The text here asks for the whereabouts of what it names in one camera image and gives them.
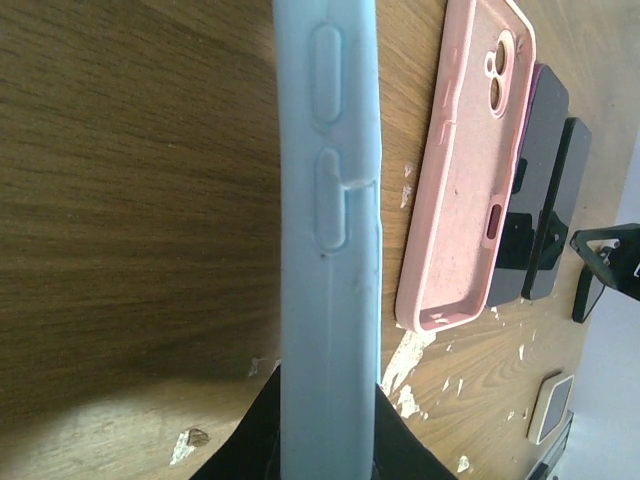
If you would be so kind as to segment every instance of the wooden table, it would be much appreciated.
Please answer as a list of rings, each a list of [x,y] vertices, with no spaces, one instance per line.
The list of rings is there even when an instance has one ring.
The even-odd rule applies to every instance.
[[[378,3],[384,365],[444,4]],[[572,229],[609,225],[640,117],[640,8],[521,4],[594,133]],[[4,0],[0,32],[0,477],[187,478],[279,358],[271,6]],[[552,297],[438,335],[409,373],[429,415],[410,428],[453,471],[467,456],[462,478],[523,478],[540,455],[523,416],[580,361],[579,266],[566,253]],[[170,466],[192,427],[210,441]]]

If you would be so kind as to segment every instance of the phone stand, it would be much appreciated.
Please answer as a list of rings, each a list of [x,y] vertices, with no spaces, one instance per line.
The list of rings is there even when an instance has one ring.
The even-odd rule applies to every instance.
[[[376,385],[375,388],[371,479],[455,480],[456,477],[413,436],[380,387]],[[220,478],[280,480],[280,367],[273,372],[229,440],[191,480]]]
[[[618,240],[608,264],[587,245],[596,240]],[[571,248],[605,286],[640,301],[640,224],[579,230],[571,239]]]

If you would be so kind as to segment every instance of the pink phone case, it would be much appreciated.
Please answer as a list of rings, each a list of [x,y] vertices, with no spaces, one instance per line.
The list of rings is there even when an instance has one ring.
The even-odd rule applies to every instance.
[[[534,63],[533,27],[513,1],[448,2],[396,299],[398,322],[409,330],[452,328],[484,308]]]

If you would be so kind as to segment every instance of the light blue phone case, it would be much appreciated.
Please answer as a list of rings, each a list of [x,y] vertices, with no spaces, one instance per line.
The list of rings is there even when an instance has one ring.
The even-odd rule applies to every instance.
[[[370,480],[382,227],[374,0],[275,0],[281,477]]]

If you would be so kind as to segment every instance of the silicone phone case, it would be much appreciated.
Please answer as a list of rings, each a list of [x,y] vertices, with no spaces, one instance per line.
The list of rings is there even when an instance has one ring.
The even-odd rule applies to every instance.
[[[553,290],[590,149],[591,131],[579,118],[568,118],[522,287],[522,296],[529,300]]]
[[[536,65],[516,175],[487,297],[490,307],[511,302],[522,292],[568,112],[567,89],[550,67]]]
[[[382,229],[374,0],[275,0],[283,480],[370,480]]]
[[[484,308],[534,62],[533,27],[511,0],[448,2],[396,299],[398,322],[409,330],[451,328]],[[492,82],[500,87],[493,104]]]

